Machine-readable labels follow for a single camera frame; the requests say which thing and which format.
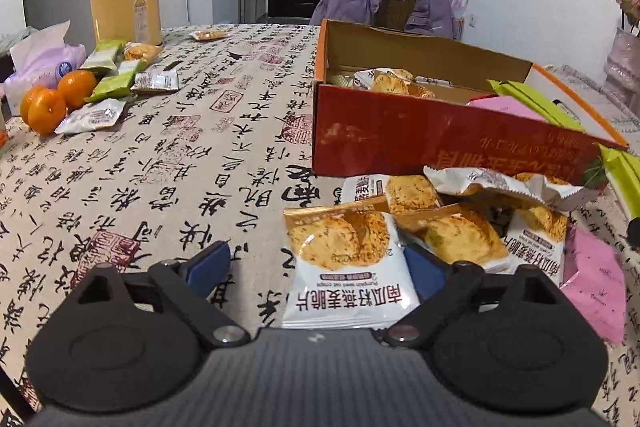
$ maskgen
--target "pink vase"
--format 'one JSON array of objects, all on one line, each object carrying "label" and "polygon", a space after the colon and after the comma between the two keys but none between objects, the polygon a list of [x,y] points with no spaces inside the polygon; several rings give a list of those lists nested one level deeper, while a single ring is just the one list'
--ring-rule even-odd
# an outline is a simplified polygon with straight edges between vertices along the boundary
[{"label": "pink vase", "polygon": [[640,116],[640,39],[618,28],[604,72],[605,86]]}]

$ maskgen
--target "orange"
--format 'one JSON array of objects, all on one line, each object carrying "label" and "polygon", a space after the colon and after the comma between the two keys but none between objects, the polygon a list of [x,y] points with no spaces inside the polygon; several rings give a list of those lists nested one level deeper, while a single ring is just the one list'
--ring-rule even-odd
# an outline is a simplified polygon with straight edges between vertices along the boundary
[{"label": "orange", "polygon": [[58,83],[58,91],[65,99],[69,111],[81,108],[85,97],[91,96],[98,81],[91,71],[76,70],[67,73]]},{"label": "orange", "polygon": [[55,89],[41,89],[31,101],[29,125],[40,136],[49,136],[65,115],[65,97]]},{"label": "orange", "polygon": [[22,121],[27,125],[29,125],[29,108],[31,107],[31,102],[33,102],[33,97],[43,89],[44,86],[33,86],[22,97],[22,101],[20,102],[20,116],[22,117]]}]

